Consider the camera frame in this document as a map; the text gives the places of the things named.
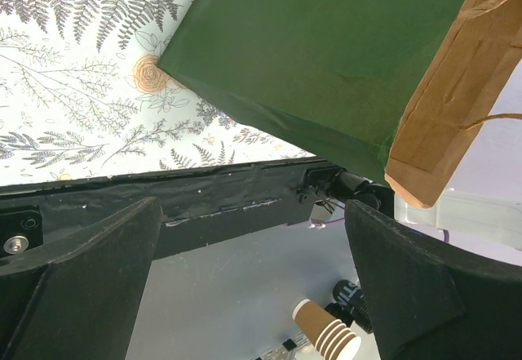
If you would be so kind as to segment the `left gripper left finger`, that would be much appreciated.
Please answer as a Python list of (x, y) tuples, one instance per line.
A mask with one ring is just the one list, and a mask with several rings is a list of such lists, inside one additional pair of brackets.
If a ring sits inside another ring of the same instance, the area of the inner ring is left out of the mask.
[(123, 359), (161, 228), (144, 198), (1, 260), (3, 359)]

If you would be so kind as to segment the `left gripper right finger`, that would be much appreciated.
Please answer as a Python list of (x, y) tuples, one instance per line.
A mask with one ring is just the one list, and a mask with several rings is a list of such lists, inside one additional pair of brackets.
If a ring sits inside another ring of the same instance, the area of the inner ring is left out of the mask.
[(382, 359), (519, 359), (521, 268), (414, 231), (359, 201), (345, 227)]

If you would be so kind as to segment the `green brown paper bag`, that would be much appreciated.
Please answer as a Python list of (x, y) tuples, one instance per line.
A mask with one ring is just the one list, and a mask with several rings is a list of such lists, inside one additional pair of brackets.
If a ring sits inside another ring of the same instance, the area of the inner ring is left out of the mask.
[(520, 59), (521, 0), (194, 0), (158, 66), (428, 208)]

